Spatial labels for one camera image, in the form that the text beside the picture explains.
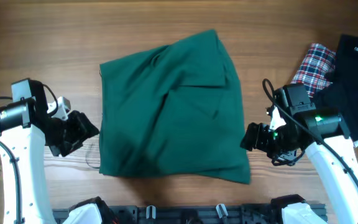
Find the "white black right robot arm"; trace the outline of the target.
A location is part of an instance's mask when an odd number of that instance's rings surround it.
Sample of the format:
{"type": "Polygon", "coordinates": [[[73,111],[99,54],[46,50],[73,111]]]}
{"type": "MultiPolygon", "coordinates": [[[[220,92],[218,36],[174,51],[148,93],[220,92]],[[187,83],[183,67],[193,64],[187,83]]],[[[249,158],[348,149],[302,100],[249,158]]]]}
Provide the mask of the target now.
{"type": "Polygon", "coordinates": [[[306,155],[317,171],[339,223],[358,223],[358,163],[350,132],[336,110],[294,114],[275,105],[271,123],[250,123],[241,147],[266,153],[274,166],[292,166],[306,155]]]}

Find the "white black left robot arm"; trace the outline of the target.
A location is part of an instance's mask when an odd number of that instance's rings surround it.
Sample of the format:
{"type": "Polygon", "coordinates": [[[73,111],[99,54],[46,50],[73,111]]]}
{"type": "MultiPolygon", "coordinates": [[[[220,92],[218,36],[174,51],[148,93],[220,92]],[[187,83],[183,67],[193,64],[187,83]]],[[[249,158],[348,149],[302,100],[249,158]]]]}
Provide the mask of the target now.
{"type": "Polygon", "coordinates": [[[12,103],[0,107],[0,158],[4,223],[55,223],[44,169],[44,151],[65,157],[99,129],[70,102],[47,103],[48,86],[26,78],[11,85],[12,103]]]}

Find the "green cloth bag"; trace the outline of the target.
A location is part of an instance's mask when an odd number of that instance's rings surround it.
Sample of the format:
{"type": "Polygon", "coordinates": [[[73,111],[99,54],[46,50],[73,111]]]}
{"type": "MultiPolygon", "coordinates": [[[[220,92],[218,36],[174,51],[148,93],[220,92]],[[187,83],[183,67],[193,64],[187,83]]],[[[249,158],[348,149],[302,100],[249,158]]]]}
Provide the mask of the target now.
{"type": "Polygon", "coordinates": [[[99,66],[103,175],[250,183],[242,91],[215,30],[99,66]]]}

